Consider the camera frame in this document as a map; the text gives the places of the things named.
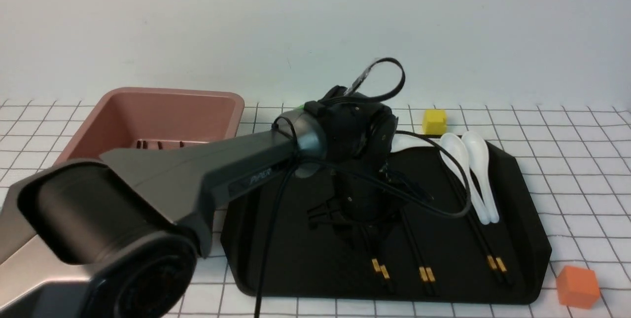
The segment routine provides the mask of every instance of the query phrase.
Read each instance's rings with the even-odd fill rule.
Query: orange cube
[[[557,278],[559,303],[562,305],[590,309],[600,298],[596,273],[590,269],[565,266]]]

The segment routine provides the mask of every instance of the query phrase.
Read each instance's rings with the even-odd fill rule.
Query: pink tray
[[[55,164],[114,148],[171,149],[232,138],[244,107],[233,93],[122,87],[101,98]]]

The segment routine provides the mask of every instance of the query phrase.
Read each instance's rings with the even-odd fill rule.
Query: grid paper
[[[50,167],[95,101],[0,101],[0,206],[7,188]],[[237,136],[270,129],[284,109],[250,105]],[[423,105],[393,109],[399,129],[420,132]],[[265,318],[628,318],[631,316],[631,113],[619,107],[560,105],[434,105],[448,131],[479,132],[518,160],[553,253],[534,304],[264,298]],[[254,298],[239,291],[219,235],[226,210],[215,214],[211,257],[199,260],[192,284],[168,318],[250,317]],[[595,270],[601,300],[590,311],[559,305],[555,277],[563,266]]]

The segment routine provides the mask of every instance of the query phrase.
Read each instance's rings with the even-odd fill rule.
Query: black tray
[[[499,283],[482,248],[462,219],[442,219],[406,206],[426,265],[432,266],[438,294],[426,295],[418,267],[396,228],[381,246],[394,292],[375,275],[370,259],[351,250],[329,226],[310,230],[307,210],[333,194],[328,172],[288,184],[270,247],[263,293],[266,296],[311,296],[379,300],[530,304],[541,291],[550,260],[543,230],[517,161],[489,144],[490,175],[500,223],[481,226],[502,257],[512,285]],[[390,165],[433,194],[433,205],[457,210],[460,205],[443,171],[437,149],[419,147],[392,154]],[[239,289],[254,295],[264,233],[280,179],[230,203],[221,243]]]

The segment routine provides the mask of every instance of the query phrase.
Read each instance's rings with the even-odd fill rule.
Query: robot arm
[[[0,213],[0,318],[162,316],[210,252],[216,208],[284,174],[296,156],[356,157],[376,124],[388,125],[387,154],[396,129],[388,107],[309,102],[267,132],[115,149],[19,181]],[[304,164],[294,176],[317,170]]]

